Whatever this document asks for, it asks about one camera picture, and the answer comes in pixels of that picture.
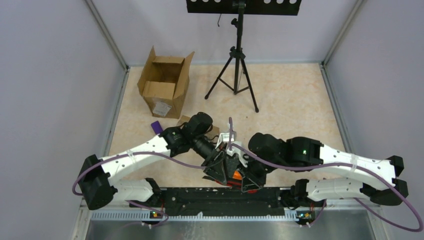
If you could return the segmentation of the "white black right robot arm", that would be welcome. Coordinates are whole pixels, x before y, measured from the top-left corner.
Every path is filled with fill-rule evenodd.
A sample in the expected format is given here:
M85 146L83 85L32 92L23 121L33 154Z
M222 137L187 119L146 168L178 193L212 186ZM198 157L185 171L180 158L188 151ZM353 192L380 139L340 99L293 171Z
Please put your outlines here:
M409 195L407 182L399 179L405 168L400 156L367 158L308 137L282 140L260 132L251 137L247 147L242 150L245 164L239 172L243 177L253 177L258 187L265 184L267 174L275 169L337 175L334 179L297 180L292 195L299 206L307 206L311 201L353 198L398 206Z

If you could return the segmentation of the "small cardboard box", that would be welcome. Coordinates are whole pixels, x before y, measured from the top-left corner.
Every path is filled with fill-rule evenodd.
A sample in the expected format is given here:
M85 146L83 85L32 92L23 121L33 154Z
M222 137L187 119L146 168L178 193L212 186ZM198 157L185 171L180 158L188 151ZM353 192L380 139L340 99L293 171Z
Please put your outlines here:
M213 119L204 112L189 117L183 115L177 122L184 131L193 137L205 136L212 140L220 133L220 128L214 126Z

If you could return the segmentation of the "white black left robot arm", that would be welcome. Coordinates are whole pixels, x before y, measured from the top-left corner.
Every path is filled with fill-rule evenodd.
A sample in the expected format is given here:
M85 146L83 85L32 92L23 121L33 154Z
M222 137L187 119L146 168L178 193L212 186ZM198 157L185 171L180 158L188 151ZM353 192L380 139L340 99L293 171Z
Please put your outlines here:
M82 196L89 210L98 210L110 204L115 196L121 201L140 201L149 207L160 202L160 193L151 182L142 180L141 186L127 187L120 183L127 175L161 160L170 160L188 168L206 170L208 165L191 165L174 157L195 151L205 162L217 155L218 149L206 138L213 128L213 119L198 112L187 122L168 127L152 139L116 155L99 158L88 156L72 185L74 195Z

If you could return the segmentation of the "purple rectangular box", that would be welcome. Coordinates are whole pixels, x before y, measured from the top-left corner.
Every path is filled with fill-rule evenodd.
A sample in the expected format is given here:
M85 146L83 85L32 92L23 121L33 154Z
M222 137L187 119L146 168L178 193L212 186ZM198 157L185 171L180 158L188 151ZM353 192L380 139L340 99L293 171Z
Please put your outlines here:
M150 126L151 126L155 135L159 135L164 131L164 129L162 128L162 125L160 124L160 122L158 120L152 122L150 124Z

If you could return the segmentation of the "large cardboard express box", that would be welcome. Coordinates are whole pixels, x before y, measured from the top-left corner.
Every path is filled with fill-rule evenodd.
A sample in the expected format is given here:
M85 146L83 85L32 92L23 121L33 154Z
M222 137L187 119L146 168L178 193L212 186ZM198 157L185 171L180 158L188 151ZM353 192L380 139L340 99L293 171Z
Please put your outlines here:
M154 47L151 48L137 87L153 117L180 118L190 83L189 73L194 54L192 51L186 57L161 56L156 55ZM156 102L172 106L166 117L153 114Z

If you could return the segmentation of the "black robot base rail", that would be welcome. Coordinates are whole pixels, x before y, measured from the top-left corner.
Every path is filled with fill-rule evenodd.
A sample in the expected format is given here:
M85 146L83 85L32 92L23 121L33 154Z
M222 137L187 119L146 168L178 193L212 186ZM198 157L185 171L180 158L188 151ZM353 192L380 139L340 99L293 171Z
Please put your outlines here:
M295 196L287 187L264 187L252 193L229 187L169 187L154 192L147 201L131 200L130 207L143 205L170 217L266 217L283 216L300 207L322 207L324 201Z

